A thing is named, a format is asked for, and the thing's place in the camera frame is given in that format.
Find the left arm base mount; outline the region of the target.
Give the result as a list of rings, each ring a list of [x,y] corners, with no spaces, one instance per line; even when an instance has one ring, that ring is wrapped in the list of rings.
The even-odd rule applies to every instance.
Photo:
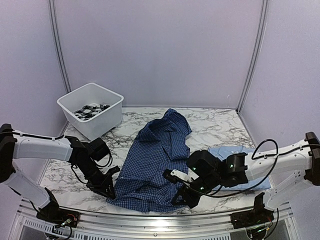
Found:
[[[43,208],[39,208],[36,214],[36,218],[50,222],[59,226],[62,226],[63,223],[76,228],[78,225],[80,213],[73,210],[68,210],[60,208],[59,204],[51,200]]]

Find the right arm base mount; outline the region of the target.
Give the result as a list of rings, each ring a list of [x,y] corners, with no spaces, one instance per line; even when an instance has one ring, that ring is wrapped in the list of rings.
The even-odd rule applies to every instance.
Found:
[[[248,228],[274,220],[274,210],[265,208],[264,195],[265,193],[262,192],[254,198],[253,209],[235,212],[230,215],[234,229]]]

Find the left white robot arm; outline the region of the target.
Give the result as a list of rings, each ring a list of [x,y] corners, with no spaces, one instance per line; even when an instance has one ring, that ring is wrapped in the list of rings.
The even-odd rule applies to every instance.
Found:
[[[118,166],[102,173],[98,161],[110,156],[111,151],[100,138],[91,142],[80,141],[77,137],[33,135],[15,131],[9,123],[0,127],[0,182],[18,195],[29,199],[38,207],[41,216],[53,223],[63,219],[63,210],[53,193],[35,183],[17,166],[17,159],[54,159],[76,166],[86,179],[86,186],[92,192],[114,200],[116,193],[113,175],[120,171]]]

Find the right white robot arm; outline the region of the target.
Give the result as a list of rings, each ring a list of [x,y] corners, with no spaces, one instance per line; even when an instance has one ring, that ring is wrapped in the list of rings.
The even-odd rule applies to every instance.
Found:
[[[255,200],[261,204],[248,212],[247,219],[258,224],[295,194],[320,184],[320,141],[312,131],[304,139],[286,147],[250,153],[235,153],[219,160],[207,150],[197,150],[190,155],[187,166],[197,174],[193,179],[177,169],[165,170],[163,176],[170,182],[182,183],[171,203],[194,208],[202,196],[208,196],[217,186],[231,188],[250,181],[264,181],[271,174],[292,172],[279,185],[262,193]]]

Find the dark blue checked shirt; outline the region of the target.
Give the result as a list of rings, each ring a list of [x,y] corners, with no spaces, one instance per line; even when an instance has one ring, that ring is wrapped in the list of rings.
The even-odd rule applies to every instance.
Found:
[[[180,184],[163,177],[168,170],[188,173],[190,148],[186,137],[192,130],[186,118],[169,108],[162,118],[148,122],[131,145],[114,185],[115,199],[106,202],[142,213],[171,212],[171,201]]]

